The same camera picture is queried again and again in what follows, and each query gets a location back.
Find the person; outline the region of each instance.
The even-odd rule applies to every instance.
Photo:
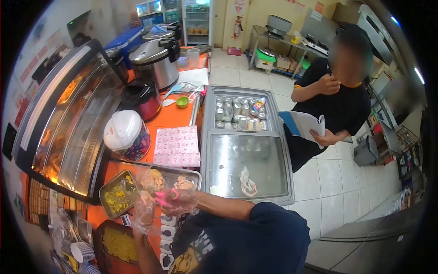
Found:
[[[200,212],[178,221],[170,245],[175,260],[167,273],[301,273],[310,237],[306,220],[297,212],[270,202],[254,204],[201,191],[178,192],[176,200],[166,200],[170,206],[162,206],[167,216],[180,214],[181,208]],[[140,200],[134,208],[133,223],[139,214],[146,227],[133,225],[141,272],[162,273],[147,237],[155,203]]]
[[[315,141],[324,147],[322,150],[315,142],[292,136],[283,125],[293,172],[328,146],[355,135],[371,111],[370,98],[361,82],[372,62],[367,33],[350,24],[335,37],[330,50],[329,59],[315,58],[293,88],[293,111],[325,117],[325,136],[311,131]]]

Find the tiled floor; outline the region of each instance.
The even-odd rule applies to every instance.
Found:
[[[274,93],[279,110],[291,110],[293,81],[264,70],[248,70],[246,56],[227,55],[214,48],[211,82],[266,89]],[[293,175],[295,203],[285,206],[307,220],[311,239],[354,222],[401,187],[395,161],[384,167],[359,167],[353,161],[353,144],[338,142],[310,159]]]

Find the black t-shirt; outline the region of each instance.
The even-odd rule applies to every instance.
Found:
[[[316,58],[295,86],[305,87],[318,81],[323,75],[330,74],[328,59]],[[347,130],[355,135],[366,121],[370,111],[370,98],[362,84],[347,87],[341,84],[338,93],[333,95],[318,94],[307,101],[297,103],[294,111],[300,111],[319,117],[324,114],[325,128],[338,133]]]
[[[187,217],[173,240],[168,273],[301,273],[310,244],[306,220],[269,202],[256,204],[249,217]]]

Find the blue cooler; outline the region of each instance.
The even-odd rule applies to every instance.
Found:
[[[132,28],[117,36],[113,41],[109,42],[103,49],[120,49],[123,54],[123,62],[125,62],[126,69],[132,69],[131,61],[129,61],[128,51],[133,46],[141,45],[140,34],[143,32],[143,27]]]

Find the rice cooker lid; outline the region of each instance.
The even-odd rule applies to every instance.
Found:
[[[115,112],[103,131],[103,142],[112,151],[130,148],[140,134],[143,120],[134,110]]]
[[[173,30],[168,30],[167,32],[159,32],[159,33],[153,33],[149,31],[148,33],[142,35],[141,38],[143,39],[143,41],[149,42],[155,39],[172,38],[174,36],[175,36],[175,32]]]
[[[161,39],[152,40],[139,46],[134,52],[129,54],[129,60],[133,64],[150,63],[169,55],[169,51],[162,46],[158,46]]]

